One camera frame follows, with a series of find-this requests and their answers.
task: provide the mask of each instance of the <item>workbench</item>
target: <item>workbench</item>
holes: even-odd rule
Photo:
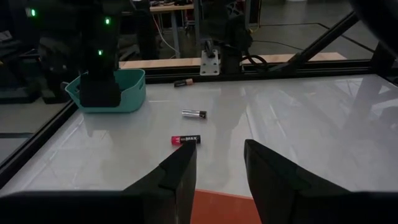
[[[180,58],[181,55],[180,55],[180,41],[178,40],[177,18],[175,17],[175,11],[188,10],[188,9],[193,9],[193,4],[188,4],[185,6],[171,5],[171,6],[152,6],[152,7],[150,7],[150,11],[154,14],[170,12],[171,21],[172,21],[174,48],[177,50],[175,53],[176,58]],[[195,26],[199,26],[199,23],[196,22],[196,20],[195,20]]]
[[[136,112],[75,112],[0,194],[121,190],[178,148],[171,136],[196,134],[198,189],[250,197],[243,148],[255,139],[348,190],[397,190],[397,106],[377,75],[148,85]]]

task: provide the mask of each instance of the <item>teal basket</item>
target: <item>teal basket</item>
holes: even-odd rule
[[[114,72],[116,82],[121,90],[120,105],[115,108],[85,108],[80,104],[80,77],[69,83],[65,90],[84,113],[127,113],[138,110],[145,100],[145,71],[141,69],[122,69]]]

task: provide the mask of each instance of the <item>white table surface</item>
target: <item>white table surface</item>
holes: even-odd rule
[[[148,85],[134,113],[77,111],[0,194],[121,190],[176,149],[171,136],[191,134],[198,189],[250,196],[243,146],[255,139],[348,190],[398,190],[397,123],[398,89],[376,75]]]

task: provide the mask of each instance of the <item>aa battery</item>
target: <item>aa battery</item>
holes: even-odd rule
[[[195,141],[197,144],[200,144],[201,139],[200,135],[195,136],[172,136],[172,145],[179,146],[184,144],[187,141]]]
[[[186,79],[186,80],[179,80],[174,82],[174,87],[180,87],[180,86],[186,86],[186,85],[192,85],[193,80],[191,78]]]
[[[206,111],[195,111],[195,110],[182,110],[182,116],[206,119],[207,112]]]

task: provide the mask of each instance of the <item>orange mat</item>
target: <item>orange mat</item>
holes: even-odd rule
[[[196,190],[191,224],[261,223],[253,198]]]

